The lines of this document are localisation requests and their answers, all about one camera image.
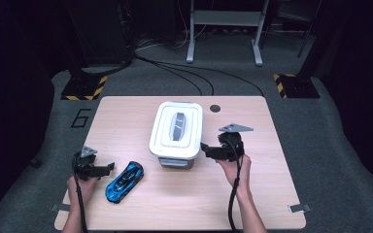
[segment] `wooden tabletop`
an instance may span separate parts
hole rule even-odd
[[[110,177],[103,177],[86,205],[90,230],[229,230],[227,217],[231,186],[222,168],[199,152],[191,169],[164,168],[149,150],[153,122],[165,101],[193,102],[203,108],[202,143],[219,147],[219,128],[229,123],[252,127],[241,132],[244,149],[252,159],[251,189],[267,229],[300,229],[302,213],[288,205],[299,204],[274,123],[259,96],[111,96],[98,107],[85,145],[98,150],[95,165],[116,163]],[[218,113],[210,110],[220,106]],[[145,177],[119,203],[108,202],[106,186],[129,161],[145,169]],[[64,204],[69,204],[67,193]],[[54,226],[63,228],[67,212],[59,211]],[[233,218],[242,228],[238,203]]]

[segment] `office chair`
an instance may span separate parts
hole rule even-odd
[[[301,56],[302,51],[304,50],[305,44],[308,40],[308,36],[310,35],[311,28],[313,27],[321,3],[322,0],[279,0],[272,10],[274,14],[273,18],[276,18],[282,22],[304,25],[306,26],[306,28],[308,28],[306,31],[304,31],[304,35],[302,36],[304,38],[304,41],[302,43],[302,47],[299,51],[298,57]],[[267,24],[261,48],[263,48],[265,44],[266,36],[271,27],[272,21],[273,20],[271,19],[270,22]]]

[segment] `white lid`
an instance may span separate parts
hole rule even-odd
[[[202,107],[188,102],[164,102],[153,124],[150,151],[158,157],[192,159],[200,150]]]

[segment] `blue toy car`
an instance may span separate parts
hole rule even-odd
[[[108,184],[105,190],[108,201],[119,203],[142,178],[144,178],[142,165],[130,161],[125,170]]]

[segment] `yellow and black hazard tape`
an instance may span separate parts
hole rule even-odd
[[[274,74],[275,84],[278,87],[278,92],[280,92],[281,98],[287,98],[286,91],[284,89],[283,83],[281,82],[281,77],[296,77],[295,75],[284,75],[284,74]]]
[[[108,77],[103,77],[99,80],[99,84],[94,90],[93,94],[90,95],[62,95],[61,100],[96,100],[102,92],[104,88],[105,82],[107,81]]]

